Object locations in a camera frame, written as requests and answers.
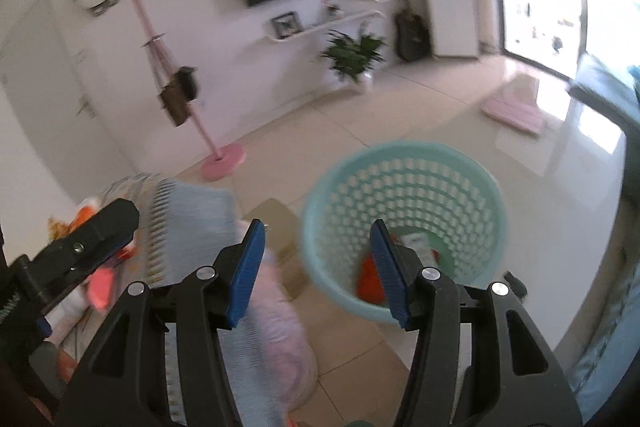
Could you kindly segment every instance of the small plant on shelf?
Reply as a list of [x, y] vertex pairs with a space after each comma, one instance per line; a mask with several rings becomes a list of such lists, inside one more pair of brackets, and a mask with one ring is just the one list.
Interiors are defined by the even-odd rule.
[[374, 62], [385, 61], [378, 52], [386, 45], [384, 39], [365, 33], [362, 27], [356, 39], [335, 30], [328, 35], [329, 47], [320, 56], [333, 61], [331, 69], [338, 74], [340, 80], [350, 78], [354, 84], [361, 84], [366, 81], [363, 75], [373, 69]]

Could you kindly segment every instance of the tiled floor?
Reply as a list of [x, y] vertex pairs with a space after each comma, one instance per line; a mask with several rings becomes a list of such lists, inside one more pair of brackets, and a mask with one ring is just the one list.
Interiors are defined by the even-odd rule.
[[[336, 162], [362, 147], [444, 123], [508, 82], [519, 67], [492, 56], [379, 71], [370, 94], [331, 93], [242, 138], [246, 162], [210, 185], [234, 192], [239, 216], [267, 198], [299, 214], [305, 195]], [[201, 183], [198, 166], [180, 178]], [[318, 359], [319, 382], [292, 418], [313, 427], [341, 427], [356, 419], [390, 427], [408, 370], [376, 325], [338, 308], [313, 286], [294, 306]]]

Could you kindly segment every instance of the laundry basket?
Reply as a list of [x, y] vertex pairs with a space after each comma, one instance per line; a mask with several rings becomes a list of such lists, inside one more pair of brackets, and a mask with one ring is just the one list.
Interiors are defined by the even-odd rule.
[[378, 218], [397, 235], [427, 232], [439, 268], [456, 282], [492, 281], [506, 213], [495, 179], [468, 156], [429, 142], [370, 147], [331, 169], [306, 200], [301, 255], [313, 282], [347, 311], [393, 323], [388, 307], [355, 295]]

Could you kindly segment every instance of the screw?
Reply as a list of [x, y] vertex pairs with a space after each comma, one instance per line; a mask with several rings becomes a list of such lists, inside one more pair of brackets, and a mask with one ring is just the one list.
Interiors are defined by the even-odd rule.
[[422, 269], [422, 277], [428, 281], [436, 281], [440, 278], [440, 272], [436, 268], [432, 268], [430, 266]]
[[491, 291], [494, 292], [496, 295], [505, 296], [507, 295], [507, 293], [509, 293], [509, 288], [503, 282], [494, 282], [491, 285]]
[[216, 274], [216, 271], [210, 266], [203, 266], [198, 268], [196, 272], [196, 277], [201, 281], [206, 281], [211, 279]]
[[145, 284], [140, 281], [132, 282], [127, 288], [127, 292], [129, 292], [129, 295], [133, 295], [134, 297], [136, 295], [140, 295], [144, 293], [144, 291], [145, 291]]

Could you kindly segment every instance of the blue gripper pad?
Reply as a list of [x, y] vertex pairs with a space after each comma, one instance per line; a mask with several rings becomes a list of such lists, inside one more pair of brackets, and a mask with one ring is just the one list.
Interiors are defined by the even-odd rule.
[[410, 318], [407, 288], [414, 283], [422, 264], [413, 250], [394, 244], [382, 219], [371, 225], [369, 243], [391, 316], [405, 328]]
[[[220, 277], [228, 280], [229, 304], [226, 309], [226, 322], [231, 328], [235, 328], [246, 313], [265, 242], [264, 224], [259, 219], [254, 219], [244, 234], [242, 243], [223, 248], [213, 263], [213, 268], [219, 272]], [[227, 249], [233, 249], [235, 255], [226, 252]]]

